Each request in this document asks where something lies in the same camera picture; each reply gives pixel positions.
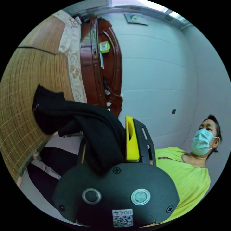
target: picture frame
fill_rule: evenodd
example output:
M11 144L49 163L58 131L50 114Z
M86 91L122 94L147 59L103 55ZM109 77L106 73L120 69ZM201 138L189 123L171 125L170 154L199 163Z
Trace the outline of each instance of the picture frame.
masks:
M127 23L141 24L148 26L147 20L141 14L124 13Z

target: ear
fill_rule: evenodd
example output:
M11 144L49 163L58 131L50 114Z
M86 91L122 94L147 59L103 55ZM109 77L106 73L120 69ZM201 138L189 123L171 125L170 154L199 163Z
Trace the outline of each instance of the ear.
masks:
M216 148L219 145L219 143L220 143L220 138L218 137L218 138L216 138L215 143L213 144L212 147Z

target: silver ring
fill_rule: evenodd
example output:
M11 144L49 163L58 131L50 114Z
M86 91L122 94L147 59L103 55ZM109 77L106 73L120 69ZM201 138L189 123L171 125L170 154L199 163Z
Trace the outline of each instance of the silver ring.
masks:
M98 196L98 198L97 198L96 201L91 202L91 201L88 201L88 200L86 199L86 193L89 192L89 191L93 191L93 192L96 193L96 195ZM83 198L83 200L84 200L87 204L89 204L89 205L95 205L95 204L97 204L97 203L100 202L102 196L101 196L101 194L100 194L100 192L99 192L98 190L96 190L96 189L94 189L94 188L88 188L88 189L85 189L85 190L83 191L83 193L82 193L82 198Z
M131 195L131 201L135 205L144 205L149 202L150 198L150 192L143 188L135 190Z

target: yellow-green t-shirt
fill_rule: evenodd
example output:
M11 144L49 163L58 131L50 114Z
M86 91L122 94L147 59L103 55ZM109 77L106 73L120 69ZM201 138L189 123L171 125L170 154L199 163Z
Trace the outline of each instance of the yellow-green t-shirt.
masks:
M185 153L177 147L155 150L156 166L172 178L180 198L172 215L161 223L174 220L192 210L209 189L208 169L185 163L182 160Z

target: black fabric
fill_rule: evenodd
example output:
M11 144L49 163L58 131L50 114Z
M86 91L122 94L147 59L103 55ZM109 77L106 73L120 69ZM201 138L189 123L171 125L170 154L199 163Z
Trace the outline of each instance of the black fabric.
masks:
M74 167L78 161L78 155L55 147L45 147L40 152L41 161L52 168L60 176Z
M38 85L32 109L35 120L46 134L59 136L83 131L85 157L99 174L125 162L126 133L121 122L106 109L67 101L63 93L51 92Z
M41 161L62 176L65 172L76 165L78 155L60 148L45 147L40 152ZM55 207L52 196L58 179L50 176L39 167L30 163L27 167L29 178L43 197Z

